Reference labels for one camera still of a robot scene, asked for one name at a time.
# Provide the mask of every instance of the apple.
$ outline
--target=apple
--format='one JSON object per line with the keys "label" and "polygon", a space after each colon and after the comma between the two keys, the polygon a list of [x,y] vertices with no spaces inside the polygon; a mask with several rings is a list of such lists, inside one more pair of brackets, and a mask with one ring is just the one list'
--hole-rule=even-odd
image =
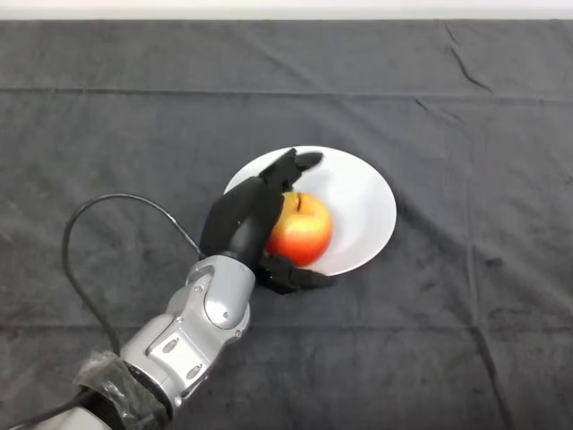
{"label": "apple", "polygon": [[307,266],[329,247],[332,238],[329,209],[307,193],[283,195],[285,201],[270,233],[267,253],[288,258],[297,266]]}

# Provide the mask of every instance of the white wall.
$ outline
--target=white wall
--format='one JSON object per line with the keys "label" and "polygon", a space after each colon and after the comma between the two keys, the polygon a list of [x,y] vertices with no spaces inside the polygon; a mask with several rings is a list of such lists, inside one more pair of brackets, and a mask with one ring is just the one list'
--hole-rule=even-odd
{"label": "white wall", "polygon": [[0,19],[546,19],[573,0],[0,0]]}

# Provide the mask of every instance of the plate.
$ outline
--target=plate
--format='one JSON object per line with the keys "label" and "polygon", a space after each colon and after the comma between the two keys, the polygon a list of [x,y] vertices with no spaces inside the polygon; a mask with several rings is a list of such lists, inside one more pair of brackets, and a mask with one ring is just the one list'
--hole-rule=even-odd
{"label": "plate", "polygon": [[[370,164],[342,150],[296,146],[297,152],[320,151],[322,163],[295,182],[294,191],[324,202],[333,222],[326,252],[307,269],[338,275],[369,262],[386,246],[396,226],[396,200],[386,180]],[[260,172],[290,148],[261,155],[244,166],[225,193]]]}

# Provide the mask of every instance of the black cable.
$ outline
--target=black cable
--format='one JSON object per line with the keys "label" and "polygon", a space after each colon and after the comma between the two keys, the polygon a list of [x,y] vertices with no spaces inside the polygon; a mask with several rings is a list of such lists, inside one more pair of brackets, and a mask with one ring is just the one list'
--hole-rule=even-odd
{"label": "black cable", "polygon": [[[62,258],[62,266],[64,268],[64,273],[67,279],[70,281],[72,288],[75,292],[80,296],[81,301],[88,307],[91,313],[96,317],[99,324],[101,325],[102,329],[106,333],[107,337],[109,338],[109,342],[111,343],[112,350],[115,354],[119,356],[120,353],[120,341],[119,337],[117,336],[117,332],[115,331],[114,327],[111,325],[109,320],[107,319],[106,314],[98,308],[98,306],[91,301],[90,297],[86,294],[86,292],[81,287],[79,281],[76,279],[75,275],[73,274],[72,267],[70,265],[70,238],[72,235],[73,226],[75,225],[78,218],[85,212],[88,208],[93,206],[98,202],[103,202],[105,200],[111,199],[126,199],[126,200],[135,200],[137,202],[142,202],[148,204],[155,210],[161,212],[163,215],[167,217],[171,221],[171,223],[175,226],[177,231],[183,236],[185,241],[193,248],[193,250],[200,256],[203,257],[203,253],[195,243],[195,241],[187,234],[183,227],[177,222],[177,220],[171,215],[168,211],[163,209],[157,203],[153,202],[150,199],[146,199],[145,197],[141,197],[135,194],[128,194],[128,193],[112,193],[112,194],[104,194],[100,195],[99,197],[95,197],[91,200],[85,202],[82,206],[80,206],[68,219],[68,222],[65,224],[64,234],[62,236],[62,247],[61,247],[61,258]],[[31,417],[25,419],[17,424],[12,424],[8,427],[4,427],[3,430],[22,430],[27,427],[35,426],[42,421],[46,421],[56,415],[59,415],[66,410],[73,409],[77,406],[83,404],[93,393],[90,391],[83,391],[78,394],[75,398],[60,405],[56,408],[52,408],[49,411],[46,411],[42,414],[36,415],[35,417]]]}

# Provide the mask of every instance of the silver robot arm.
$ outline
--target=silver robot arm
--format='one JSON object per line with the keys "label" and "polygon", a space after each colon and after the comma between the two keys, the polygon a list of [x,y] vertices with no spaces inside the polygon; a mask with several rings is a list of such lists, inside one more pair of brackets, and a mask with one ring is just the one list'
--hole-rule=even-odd
{"label": "silver robot arm", "polygon": [[[153,384],[156,396],[167,400],[169,421],[208,378],[223,348],[244,334],[251,319],[249,298],[254,285],[251,269],[237,260],[214,255],[197,262],[166,312],[148,322],[122,348],[123,361]],[[156,422],[143,428],[164,426]],[[79,428],[120,430],[90,408],[71,409],[36,427]]]}

